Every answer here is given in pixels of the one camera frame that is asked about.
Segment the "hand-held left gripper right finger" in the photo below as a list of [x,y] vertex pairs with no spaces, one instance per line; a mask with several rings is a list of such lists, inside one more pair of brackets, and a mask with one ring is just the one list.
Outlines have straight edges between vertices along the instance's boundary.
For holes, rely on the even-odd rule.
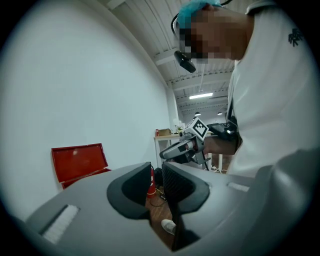
[[197,212],[210,195],[209,185],[172,162],[162,164],[163,192],[172,219],[163,219],[162,228],[174,236],[171,249],[178,251],[200,239],[185,227],[182,215]]

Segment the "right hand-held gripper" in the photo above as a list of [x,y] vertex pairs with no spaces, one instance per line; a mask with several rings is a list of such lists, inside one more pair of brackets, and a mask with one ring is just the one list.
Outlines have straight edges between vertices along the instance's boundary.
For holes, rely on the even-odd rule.
[[[209,158],[205,158],[204,140],[209,128],[198,118],[191,120],[182,132],[179,133],[179,141],[170,145],[159,153],[161,159],[169,161],[174,160],[176,163],[196,163],[197,165],[206,165]],[[195,140],[197,142],[197,152],[192,149],[186,150],[185,144]]]

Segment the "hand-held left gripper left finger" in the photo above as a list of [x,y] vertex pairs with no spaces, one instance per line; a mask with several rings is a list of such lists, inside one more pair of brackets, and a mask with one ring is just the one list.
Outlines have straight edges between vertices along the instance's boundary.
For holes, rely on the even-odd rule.
[[150,162],[130,167],[125,174],[114,179],[107,187],[110,205],[123,217],[132,220],[149,220],[146,208],[147,193],[151,186]]

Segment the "person's right hand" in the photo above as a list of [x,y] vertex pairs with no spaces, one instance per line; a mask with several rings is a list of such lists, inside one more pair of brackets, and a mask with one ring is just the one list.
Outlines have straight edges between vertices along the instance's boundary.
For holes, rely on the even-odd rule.
[[188,151],[192,149],[193,151],[197,152],[198,151],[198,145],[196,140],[190,140],[185,144],[185,149]]

